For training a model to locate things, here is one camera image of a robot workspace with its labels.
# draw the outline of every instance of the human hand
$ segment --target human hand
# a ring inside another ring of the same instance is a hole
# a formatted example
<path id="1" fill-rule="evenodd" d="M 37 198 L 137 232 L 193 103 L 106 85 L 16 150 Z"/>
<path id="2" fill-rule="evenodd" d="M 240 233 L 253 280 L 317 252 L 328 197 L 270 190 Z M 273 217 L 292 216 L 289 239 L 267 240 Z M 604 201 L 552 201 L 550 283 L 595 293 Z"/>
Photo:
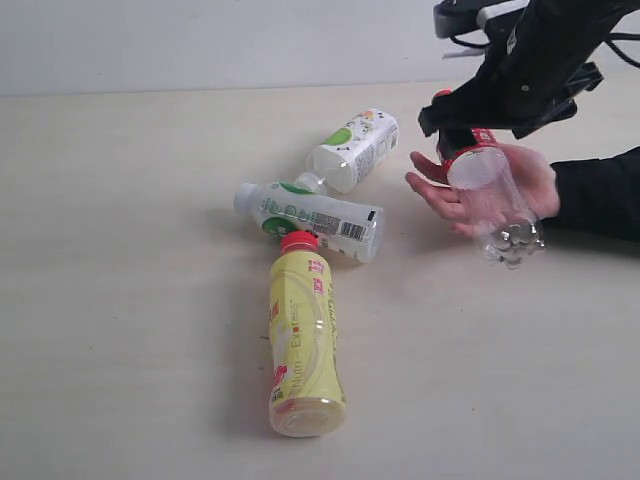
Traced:
<path id="1" fill-rule="evenodd" d="M 516 145 L 501 144 L 500 148 L 509 161 L 513 179 L 529 208 L 540 219 L 555 217 L 560 209 L 556 173 L 542 154 Z M 411 161 L 429 180 L 447 184 L 446 172 L 441 165 L 418 152 L 411 153 Z M 440 217 L 454 222 L 454 232 L 471 236 L 472 227 L 466 224 L 468 212 L 456 192 L 448 186 L 432 185 L 413 172 L 407 173 L 406 180 Z"/>

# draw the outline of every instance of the yellow juice bottle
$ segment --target yellow juice bottle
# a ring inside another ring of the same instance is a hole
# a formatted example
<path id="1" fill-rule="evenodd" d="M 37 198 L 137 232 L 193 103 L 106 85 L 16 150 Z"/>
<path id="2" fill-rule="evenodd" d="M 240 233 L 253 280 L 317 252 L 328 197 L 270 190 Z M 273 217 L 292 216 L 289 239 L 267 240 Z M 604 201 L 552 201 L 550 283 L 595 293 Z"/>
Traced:
<path id="1" fill-rule="evenodd" d="M 324 435 L 345 419 L 331 270 L 317 249 L 312 234 L 290 233 L 271 268 L 269 420 L 276 432 L 290 437 Z"/>

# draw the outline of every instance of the white bottle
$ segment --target white bottle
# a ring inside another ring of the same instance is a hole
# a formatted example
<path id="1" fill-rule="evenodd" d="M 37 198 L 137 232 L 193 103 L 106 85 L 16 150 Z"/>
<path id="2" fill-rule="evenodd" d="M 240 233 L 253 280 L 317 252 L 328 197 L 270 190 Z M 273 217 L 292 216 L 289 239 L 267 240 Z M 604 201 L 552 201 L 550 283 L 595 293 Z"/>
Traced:
<path id="1" fill-rule="evenodd" d="M 233 199 L 233 208 L 251 215 L 267 233 L 284 237 L 303 230 L 320 239 L 320 245 L 370 262 L 376 255 L 384 228 L 384 211 L 316 195 L 286 183 L 266 187 L 243 183 Z"/>
<path id="2" fill-rule="evenodd" d="M 295 185 L 326 195 L 326 186 L 348 193 L 398 145 L 398 122 L 388 113 L 370 108 L 349 121 L 314 148 L 308 171 Z"/>

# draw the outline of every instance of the table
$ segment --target table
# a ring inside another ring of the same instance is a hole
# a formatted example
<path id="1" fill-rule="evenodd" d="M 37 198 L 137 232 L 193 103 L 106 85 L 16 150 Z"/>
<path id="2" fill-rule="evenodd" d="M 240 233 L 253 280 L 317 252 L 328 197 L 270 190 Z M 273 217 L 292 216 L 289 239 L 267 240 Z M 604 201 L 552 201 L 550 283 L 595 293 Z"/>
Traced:
<path id="1" fill-rule="evenodd" d="M 523 143 L 550 161 L 635 147 L 637 81 Z M 403 181 L 434 150 L 419 109 L 455 84 L 0 99 L 0 477 L 636 478 L 638 250 L 550 235 L 518 271 L 485 265 Z M 348 196 L 388 212 L 379 257 L 328 257 L 347 422 L 281 438 L 277 242 L 233 193 L 292 180 L 370 106 L 401 137 Z"/>

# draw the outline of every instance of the plastic bottle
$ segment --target plastic bottle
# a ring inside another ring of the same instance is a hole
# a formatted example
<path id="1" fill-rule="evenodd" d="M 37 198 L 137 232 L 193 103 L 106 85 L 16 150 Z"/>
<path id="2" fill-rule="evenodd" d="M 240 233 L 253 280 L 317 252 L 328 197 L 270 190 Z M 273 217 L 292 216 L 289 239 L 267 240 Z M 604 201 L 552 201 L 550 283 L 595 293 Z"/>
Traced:
<path id="1" fill-rule="evenodd" d="M 373 260 L 384 228 L 384 211 L 316 195 L 286 183 L 266 187 L 244 183 L 234 209 L 251 215 L 267 233 L 283 237 L 296 230 L 313 232 L 323 247 L 362 263 Z"/>
<path id="2" fill-rule="evenodd" d="M 348 193 L 398 145 L 398 122 L 370 108 L 331 135 L 307 157 L 307 172 L 294 185 L 320 195 L 327 186 Z"/>
<path id="3" fill-rule="evenodd" d="M 441 130 L 436 150 L 487 260 L 513 269 L 525 255 L 545 249 L 540 220 L 518 190 L 490 130 Z"/>
<path id="4" fill-rule="evenodd" d="M 316 253 L 317 239 L 294 232 L 282 240 L 271 268 L 272 428 L 290 437 L 315 437 L 345 419 L 336 370 L 336 318 L 331 270 Z"/>

